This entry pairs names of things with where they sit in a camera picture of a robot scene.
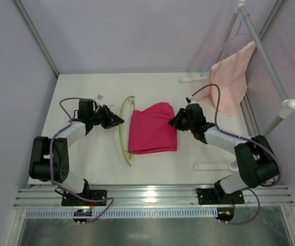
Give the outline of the green plastic hanger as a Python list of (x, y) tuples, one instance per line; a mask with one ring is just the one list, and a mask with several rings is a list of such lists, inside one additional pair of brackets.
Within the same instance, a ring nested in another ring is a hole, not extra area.
[[(124, 107), (126, 103), (130, 103), (133, 107), (133, 109), (135, 109), (135, 101), (134, 101), (135, 97), (134, 96), (128, 96), (122, 103), (121, 107), (120, 107), (120, 112), (119, 112), (119, 117), (122, 118), (123, 113), (124, 113)], [(119, 132), (119, 140), (120, 140), (120, 147), (121, 147), (121, 152), (123, 155), (123, 158), (125, 160), (125, 162), (127, 163), (127, 165), (129, 167), (132, 167), (130, 160), (132, 159), (132, 153), (128, 152), (125, 149), (124, 146), (124, 141), (123, 141), (123, 134), (122, 134), (122, 125), (118, 125), (118, 132)]]

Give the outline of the pink trousers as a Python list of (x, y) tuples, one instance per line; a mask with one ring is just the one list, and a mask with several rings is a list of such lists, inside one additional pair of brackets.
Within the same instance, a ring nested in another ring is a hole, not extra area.
[(129, 127), (128, 151), (134, 155), (175, 152), (178, 149), (177, 131), (169, 122), (174, 109), (167, 102), (134, 110)]

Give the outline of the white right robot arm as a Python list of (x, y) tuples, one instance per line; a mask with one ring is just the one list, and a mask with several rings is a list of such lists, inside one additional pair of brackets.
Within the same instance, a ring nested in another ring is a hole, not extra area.
[(228, 203), (242, 190), (267, 187), (267, 181), (282, 177), (280, 164), (264, 136), (248, 138), (226, 132), (216, 122), (208, 122), (197, 103), (181, 108), (169, 125), (179, 131), (190, 131), (196, 140), (235, 156), (238, 170), (217, 181), (211, 192), (211, 198), (219, 203)]

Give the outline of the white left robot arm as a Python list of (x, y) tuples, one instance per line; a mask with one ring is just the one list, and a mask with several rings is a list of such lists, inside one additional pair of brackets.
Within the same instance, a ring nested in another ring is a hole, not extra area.
[(59, 102), (69, 121), (51, 138), (35, 137), (29, 165), (30, 178), (49, 182), (79, 200), (94, 201), (88, 181), (70, 171), (68, 150), (95, 126), (111, 129), (124, 123), (108, 106), (101, 104), (101, 99), (100, 95), (96, 99), (68, 97)]

